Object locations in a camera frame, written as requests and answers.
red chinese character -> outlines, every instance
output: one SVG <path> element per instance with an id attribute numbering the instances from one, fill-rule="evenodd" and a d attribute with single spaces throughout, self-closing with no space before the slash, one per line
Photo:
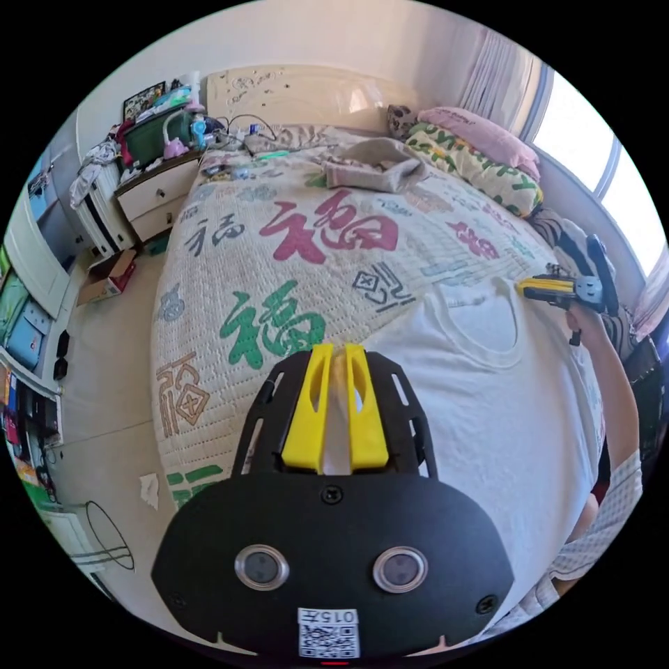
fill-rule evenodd
<path id="1" fill-rule="evenodd" d="M 261 237 L 268 237 L 283 230 L 288 234 L 274 251 L 274 260 L 288 260 L 294 253 L 308 263 L 322 265 L 325 262 L 325 254 L 314 244 L 312 238 L 313 230 L 305 230 L 307 217 L 300 213 L 292 213 L 284 220 L 281 216 L 297 207 L 294 202 L 275 202 L 280 207 L 279 213 L 260 230 Z"/>
<path id="2" fill-rule="evenodd" d="M 340 190 L 316 209 L 316 214 L 321 218 L 314 223 L 314 228 L 323 228 L 321 230 L 323 244 L 331 249 L 348 251 L 356 247 L 394 251 L 397 248 L 397 223 L 383 215 L 367 216 L 356 221 L 355 207 L 352 204 L 341 204 L 341 201 L 350 194 L 351 191 Z M 337 238 L 328 236 L 325 225 L 331 231 L 339 232 Z"/>
<path id="3" fill-rule="evenodd" d="M 463 244 L 469 246 L 469 250 L 475 256 L 483 256 L 488 260 L 494 260 L 500 257 L 499 253 L 497 253 L 497 249 L 492 243 L 487 239 L 478 238 L 476 233 L 466 223 L 463 223 L 462 221 L 459 223 L 449 223 L 446 221 L 446 223 L 456 231 L 457 238 Z"/>
<path id="4" fill-rule="evenodd" d="M 279 247 L 274 252 L 275 260 L 287 260 L 294 253 L 309 263 L 322 265 L 324 253 L 313 241 L 316 229 L 321 229 L 321 241 L 331 249 L 352 250 L 381 248 L 394 251 L 397 247 L 397 223 L 388 216 L 368 216 L 355 220 L 357 210 L 352 204 L 342 201 L 351 194 L 349 190 L 340 190 L 323 202 L 315 214 L 320 218 L 315 221 L 314 229 L 307 230 L 307 217 L 293 212 L 281 220 L 283 216 L 297 207 L 293 202 L 276 202 L 279 213 L 260 230 L 263 237 L 287 231 Z M 337 233 L 329 236 L 328 232 Z"/>

qr code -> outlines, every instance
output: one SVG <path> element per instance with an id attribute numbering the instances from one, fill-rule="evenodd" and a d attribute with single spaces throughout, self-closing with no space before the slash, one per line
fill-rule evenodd
<path id="1" fill-rule="evenodd" d="M 300 656 L 331 659 L 360 657 L 357 625 L 300 625 Z"/>

drawer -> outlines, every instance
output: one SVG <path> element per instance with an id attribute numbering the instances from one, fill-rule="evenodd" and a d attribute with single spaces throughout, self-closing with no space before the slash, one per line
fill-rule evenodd
<path id="1" fill-rule="evenodd" d="M 156 207 L 188 195 L 197 176 L 197 165 L 197 159 L 176 165 L 138 183 L 119 196 L 118 202 L 128 220 L 133 222 Z"/>
<path id="2" fill-rule="evenodd" d="M 141 239 L 142 242 L 146 242 L 146 240 L 151 239 L 151 237 L 160 234 L 165 230 L 170 230 L 179 216 L 179 212 L 181 211 L 181 207 L 185 200 L 185 196 L 179 197 L 176 200 L 172 200 L 172 202 L 156 207 L 155 209 L 148 211 L 146 214 L 136 218 L 130 225 L 134 228 L 139 239 Z"/>

headboard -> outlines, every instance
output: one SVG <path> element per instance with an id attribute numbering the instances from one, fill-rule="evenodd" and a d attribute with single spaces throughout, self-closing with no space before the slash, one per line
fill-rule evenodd
<path id="1" fill-rule="evenodd" d="M 418 110 L 435 104 L 402 84 L 325 66 L 234 68 L 206 79 L 209 116 L 256 114 L 270 126 L 314 123 L 387 134 L 388 105 Z M 250 123 L 244 118 L 239 125 Z"/>

screw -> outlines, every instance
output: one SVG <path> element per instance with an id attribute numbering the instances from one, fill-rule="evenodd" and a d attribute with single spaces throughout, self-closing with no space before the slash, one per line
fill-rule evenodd
<path id="1" fill-rule="evenodd" d="M 186 608 L 186 600 L 178 592 L 171 594 L 169 600 L 174 608 Z"/>
<path id="2" fill-rule="evenodd" d="M 479 615 L 486 615 L 490 613 L 496 606 L 497 597 L 495 597 L 494 594 L 489 594 L 476 605 L 476 613 Z"/>
<path id="3" fill-rule="evenodd" d="M 339 486 L 326 486 L 321 491 L 321 499 L 326 504 L 339 504 L 344 498 L 344 493 Z"/>

